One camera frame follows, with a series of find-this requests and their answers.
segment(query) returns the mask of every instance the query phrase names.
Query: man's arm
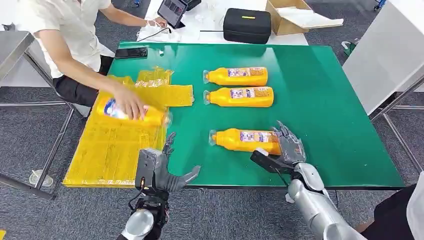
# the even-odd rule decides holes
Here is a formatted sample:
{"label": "man's arm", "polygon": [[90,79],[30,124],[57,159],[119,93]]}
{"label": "man's arm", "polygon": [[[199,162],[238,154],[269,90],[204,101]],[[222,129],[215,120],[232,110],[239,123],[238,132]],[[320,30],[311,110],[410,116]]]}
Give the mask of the man's arm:
{"label": "man's arm", "polygon": [[[105,9],[100,9],[100,12],[102,12],[110,21],[117,24],[130,26],[130,27],[145,27],[148,23],[150,25],[155,24],[153,21],[147,21],[143,18],[131,15],[128,12],[119,10],[115,8],[113,4],[110,4]],[[164,28],[167,25],[167,21],[165,21],[161,17],[156,18],[155,21],[162,28]]]}
{"label": "man's arm", "polygon": [[75,81],[113,94],[116,103],[130,119],[144,113],[143,102],[123,84],[103,76],[72,58],[71,52],[59,30],[45,29],[35,33],[41,39],[53,62],[61,73]]}

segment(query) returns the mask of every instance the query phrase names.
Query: gray carpet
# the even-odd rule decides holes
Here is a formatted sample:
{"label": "gray carpet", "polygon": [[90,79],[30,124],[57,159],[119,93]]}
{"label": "gray carpet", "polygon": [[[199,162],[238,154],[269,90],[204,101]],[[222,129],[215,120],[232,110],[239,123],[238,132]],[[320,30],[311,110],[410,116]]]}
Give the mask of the gray carpet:
{"label": "gray carpet", "polygon": [[[345,18],[343,27],[312,30],[306,34],[311,45],[330,45],[344,62],[340,42],[360,37],[374,19],[372,0],[307,1],[318,13]],[[132,0],[114,0],[116,7],[143,16],[148,2],[132,8]],[[108,22],[99,13],[97,35],[113,51],[120,40],[133,40],[137,28]],[[0,102],[57,100],[48,88],[0,88]],[[408,103],[424,104],[424,95],[414,94]],[[0,108],[0,172],[28,181],[31,170],[41,169],[60,129],[67,108]],[[424,166],[422,112],[390,113],[413,153]],[[127,201],[136,191],[110,188],[66,188],[60,184],[79,137],[84,119],[73,116],[49,175],[55,179],[47,191],[57,194],[47,201],[0,184],[0,229],[6,240],[113,240],[129,216]],[[407,185],[418,173],[387,124],[380,119],[375,128]],[[285,202],[285,190],[269,189],[184,189],[173,193],[169,203],[170,222],[164,240],[312,240],[296,207]],[[341,214],[352,225],[364,222],[376,204],[393,191],[338,190]],[[336,201],[336,193],[330,191]]]}

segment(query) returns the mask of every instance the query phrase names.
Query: black pants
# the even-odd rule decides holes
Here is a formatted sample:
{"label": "black pants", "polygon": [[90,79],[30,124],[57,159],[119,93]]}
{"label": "black pants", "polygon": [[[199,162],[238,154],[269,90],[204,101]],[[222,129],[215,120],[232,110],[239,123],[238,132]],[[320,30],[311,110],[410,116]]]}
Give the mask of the black pants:
{"label": "black pants", "polygon": [[374,222],[361,234],[368,240],[414,240],[407,205],[417,185],[396,192],[375,207]]}
{"label": "black pants", "polygon": [[[111,68],[113,57],[100,56],[101,64],[99,74],[106,76]],[[99,91],[83,85],[68,76],[53,78],[53,85],[60,97],[70,103],[92,107]]]}

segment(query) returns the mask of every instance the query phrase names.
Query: white shirt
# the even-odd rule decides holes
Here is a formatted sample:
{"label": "white shirt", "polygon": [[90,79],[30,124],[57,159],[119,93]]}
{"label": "white shirt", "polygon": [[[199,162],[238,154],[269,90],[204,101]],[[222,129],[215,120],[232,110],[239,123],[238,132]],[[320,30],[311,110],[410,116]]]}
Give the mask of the white shirt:
{"label": "white shirt", "polygon": [[415,240],[424,240],[424,171],[406,206],[406,219]]}
{"label": "white shirt", "polygon": [[[34,34],[41,30],[59,30],[73,59],[98,72],[100,55],[114,57],[114,53],[99,42],[94,22],[100,9],[106,9],[111,0],[20,0],[18,24]],[[50,66],[51,77],[63,75],[43,46],[45,61]]]}

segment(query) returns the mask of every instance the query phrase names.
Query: black cable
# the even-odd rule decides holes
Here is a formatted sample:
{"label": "black cable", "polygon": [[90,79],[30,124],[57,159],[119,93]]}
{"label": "black cable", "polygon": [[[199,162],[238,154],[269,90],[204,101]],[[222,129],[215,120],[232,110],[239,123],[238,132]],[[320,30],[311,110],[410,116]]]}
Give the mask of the black cable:
{"label": "black cable", "polygon": [[140,186],[140,191],[137,193],[137,195],[135,195],[135,197],[131,198],[131,200],[129,200],[128,202],[128,207],[131,209],[131,211],[134,211],[134,207],[131,204],[132,201],[134,201],[136,198],[138,198],[142,193],[143,190],[145,189],[145,177],[141,177],[141,186]]}
{"label": "black cable", "polygon": [[140,40],[138,40],[137,42],[140,42],[140,41],[146,40],[146,39],[148,39],[148,38],[150,38],[150,37],[156,36],[156,35],[160,34],[161,32],[163,32],[163,31],[165,31],[165,30],[167,30],[167,29],[169,30],[169,33],[171,33],[171,29],[170,29],[169,27],[167,27],[167,28],[164,28],[164,29],[162,29],[162,30],[160,30],[160,31],[156,32],[155,34],[152,34],[152,35],[147,36],[147,37],[145,37],[145,38],[143,38],[143,39],[140,39]]}
{"label": "black cable", "polygon": [[284,184],[288,187],[288,186],[289,186],[289,184],[286,182],[286,180],[284,179],[284,177],[283,177],[283,175],[281,174],[281,172],[280,172],[280,171],[278,171],[278,169],[277,169],[277,168],[275,168],[275,167],[274,167],[274,169],[275,169],[275,171],[277,171],[277,173],[278,173],[279,177],[280,177],[280,178],[281,178],[281,180],[284,182]]}

